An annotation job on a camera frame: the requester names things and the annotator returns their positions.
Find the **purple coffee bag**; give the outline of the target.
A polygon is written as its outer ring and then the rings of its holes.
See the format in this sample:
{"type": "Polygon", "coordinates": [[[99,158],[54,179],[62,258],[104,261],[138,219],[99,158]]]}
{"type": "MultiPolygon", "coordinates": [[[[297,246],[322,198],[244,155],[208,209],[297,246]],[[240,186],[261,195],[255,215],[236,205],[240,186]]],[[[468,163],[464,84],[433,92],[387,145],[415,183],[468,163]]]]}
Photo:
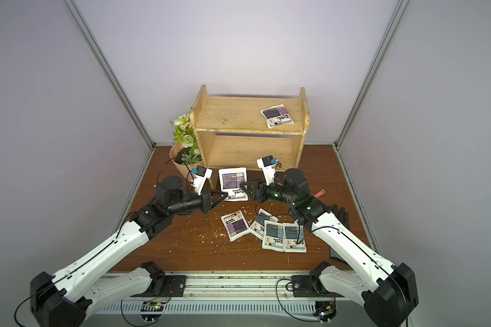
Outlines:
{"type": "Polygon", "coordinates": [[[241,189],[241,185],[247,182],[247,170],[241,168],[224,168],[218,170],[220,188],[228,194],[227,202],[248,201],[248,195],[241,189]]]}
{"type": "Polygon", "coordinates": [[[230,242],[236,241],[250,233],[248,222],[242,211],[224,215],[221,217],[221,221],[224,224],[230,242]]]}
{"type": "Polygon", "coordinates": [[[270,108],[261,110],[260,113],[265,118],[267,127],[274,129],[282,125],[294,125],[294,121],[289,112],[285,108],[285,105],[279,104],[270,108]]]}

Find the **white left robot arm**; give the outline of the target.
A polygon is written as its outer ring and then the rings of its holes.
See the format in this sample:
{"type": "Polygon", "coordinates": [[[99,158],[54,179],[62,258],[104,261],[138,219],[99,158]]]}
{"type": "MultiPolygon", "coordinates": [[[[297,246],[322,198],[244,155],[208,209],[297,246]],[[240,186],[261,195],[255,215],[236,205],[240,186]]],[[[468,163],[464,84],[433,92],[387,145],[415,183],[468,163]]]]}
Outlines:
{"type": "Polygon", "coordinates": [[[155,196],[103,243],[59,271],[41,272],[30,283],[30,309],[40,326],[80,326],[97,311],[133,295],[160,295],[165,273],[154,262],[104,283],[100,278],[135,249],[171,225],[174,217],[208,213],[227,193],[192,193],[181,177],[164,178],[155,196]]]}

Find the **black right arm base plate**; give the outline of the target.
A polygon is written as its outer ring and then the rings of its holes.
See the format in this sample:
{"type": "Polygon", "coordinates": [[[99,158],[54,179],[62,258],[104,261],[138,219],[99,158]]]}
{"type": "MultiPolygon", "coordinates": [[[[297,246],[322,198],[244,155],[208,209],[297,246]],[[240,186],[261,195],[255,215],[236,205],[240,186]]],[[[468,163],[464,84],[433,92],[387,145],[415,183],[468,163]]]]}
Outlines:
{"type": "Polygon", "coordinates": [[[291,285],[293,296],[296,298],[322,297],[323,295],[309,275],[292,275],[291,285]]]}

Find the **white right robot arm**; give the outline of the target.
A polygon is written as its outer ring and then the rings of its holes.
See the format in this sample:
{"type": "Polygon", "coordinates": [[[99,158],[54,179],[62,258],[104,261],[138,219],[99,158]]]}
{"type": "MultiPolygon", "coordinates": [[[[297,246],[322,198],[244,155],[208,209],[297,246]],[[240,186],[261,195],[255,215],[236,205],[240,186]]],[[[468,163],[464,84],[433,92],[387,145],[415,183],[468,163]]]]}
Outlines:
{"type": "Polygon", "coordinates": [[[258,203],[271,200],[288,205],[296,223],[334,249],[353,269],[353,273],[343,273],[331,264],[316,268],[319,290],[361,305],[377,326],[409,322],[419,304],[414,271],[405,263],[394,264],[357,238],[339,220],[341,208],[327,206],[311,193],[301,170],[286,170],[282,181],[270,177],[242,183],[240,188],[258,203]]]}

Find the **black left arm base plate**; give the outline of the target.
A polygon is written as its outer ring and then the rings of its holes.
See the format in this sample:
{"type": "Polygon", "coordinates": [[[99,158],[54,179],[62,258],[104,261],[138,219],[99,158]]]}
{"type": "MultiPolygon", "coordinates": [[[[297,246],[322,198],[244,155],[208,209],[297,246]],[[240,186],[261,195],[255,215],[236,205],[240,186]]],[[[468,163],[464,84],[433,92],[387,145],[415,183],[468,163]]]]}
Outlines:
{"type": "Polygon", "coordinates": [[[162,287],[155,290],[147,290],[142,294],[132,295],[131,298],[173,297],[181,298],[184,295],[187,283],[186,275],[167,275],[162,282],[162,287]]]}

